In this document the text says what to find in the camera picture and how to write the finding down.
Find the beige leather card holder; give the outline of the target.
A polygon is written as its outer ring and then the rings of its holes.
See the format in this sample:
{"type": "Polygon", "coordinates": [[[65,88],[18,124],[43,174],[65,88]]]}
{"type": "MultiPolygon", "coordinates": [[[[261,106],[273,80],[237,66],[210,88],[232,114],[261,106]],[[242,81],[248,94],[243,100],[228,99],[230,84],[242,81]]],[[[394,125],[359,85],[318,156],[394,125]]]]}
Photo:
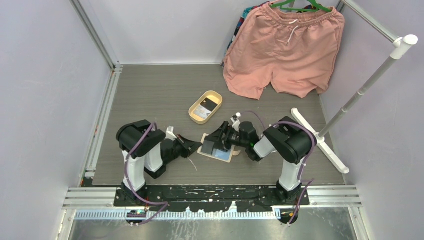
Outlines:
{"type": "Polygon", "coordinates": [[[205,156],[209,159],[219,160],[225,163],[230,163],[233,157],[238,156],[241,153],[241,150],[235,150],[233,145],[230,150],[220,150],[213,147],[213,143],[206,141],[205,138],[208,136],[207,133],[204,133],[201,138],[202,146],[197,150],[199,155],[205,156]]]}

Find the beige oval plastic tray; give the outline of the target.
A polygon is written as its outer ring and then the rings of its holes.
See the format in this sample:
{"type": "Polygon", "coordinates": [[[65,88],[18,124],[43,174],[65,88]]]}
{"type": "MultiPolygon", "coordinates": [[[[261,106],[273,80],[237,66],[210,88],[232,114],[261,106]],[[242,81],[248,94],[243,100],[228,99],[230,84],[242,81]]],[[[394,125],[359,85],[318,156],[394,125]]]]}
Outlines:
{"type": "Polygon", "coordinates": [[[206,91],[188,110],[192,121],[199,125],[207,123],[222,106],[223,97],[216,91],[206,91]]]}

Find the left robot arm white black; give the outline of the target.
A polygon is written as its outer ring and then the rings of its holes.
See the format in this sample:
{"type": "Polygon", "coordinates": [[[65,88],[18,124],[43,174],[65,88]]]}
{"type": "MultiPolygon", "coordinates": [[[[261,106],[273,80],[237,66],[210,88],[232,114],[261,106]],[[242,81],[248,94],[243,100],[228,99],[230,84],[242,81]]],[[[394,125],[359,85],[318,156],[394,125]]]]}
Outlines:
{"type": "Polygon", "coordinates": [[[135,207],[146,200],[145,174],[157,179],[169,163],[189,158],[203,145],[175,134],[172,126],[162,131],[148,120],[125,124],[117,131],[116,140],[124,159],[122,190],[135,207]]]}

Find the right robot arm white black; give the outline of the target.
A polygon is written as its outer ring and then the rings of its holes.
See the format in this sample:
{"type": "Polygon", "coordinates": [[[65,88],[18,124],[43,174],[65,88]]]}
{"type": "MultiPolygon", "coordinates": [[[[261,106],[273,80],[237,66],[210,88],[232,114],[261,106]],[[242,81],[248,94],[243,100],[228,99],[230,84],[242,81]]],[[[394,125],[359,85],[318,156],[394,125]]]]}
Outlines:
{"type": "Polygon", "coordinates": [[[281,176],[276,182],[276,194],[279,202],[288,206],[297,199],[305,162],[316,145],[316,137],[288,116],[261,134],[250,121],[241,122],[234,116],[232,122],[225,121],[204,137],[200,152],[226,161],[233,155],[234,147],[240,147],[255,162],[278,153],[283,164],[281,176]]]}

